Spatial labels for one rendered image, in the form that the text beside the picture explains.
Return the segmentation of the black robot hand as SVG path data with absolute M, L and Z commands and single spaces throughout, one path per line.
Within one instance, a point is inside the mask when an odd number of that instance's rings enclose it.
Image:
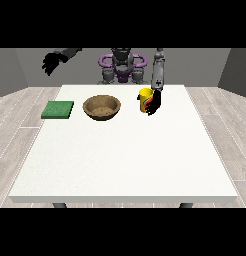
M 153 115 L 160 108 L 160 106 L 161 91 L 153 90 L 153 100 L 147 104 L 145 113 L 147 113 L 148 115 Z
M 48 53 L 43 60 L 42 69 L 50 76 L 61 62 L 66 63 L 67 61 L 68 57 L 61 53 Z

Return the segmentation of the green square pad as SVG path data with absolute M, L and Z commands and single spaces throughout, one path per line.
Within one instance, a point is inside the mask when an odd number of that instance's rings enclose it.
M 41 114 L 41 118 L 68 119 L 73 106 L 73 101 L 49 101 Z

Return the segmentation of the brown wooden bowl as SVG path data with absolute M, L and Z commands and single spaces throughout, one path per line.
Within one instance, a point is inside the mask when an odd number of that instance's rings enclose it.
M 107 121 L 120 110 L 121 102 L 114 96 L 96 95 L 83 103 L 84 112 L 93 120 Z

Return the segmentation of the yellow cup with melon print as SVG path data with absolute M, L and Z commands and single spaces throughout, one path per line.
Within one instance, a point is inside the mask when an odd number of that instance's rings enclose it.
M 153 90 L 151 88 L 142 88 L 139 91 L 139 100 L 140 111 L 145 113 L 147 104 L 153 100 Z

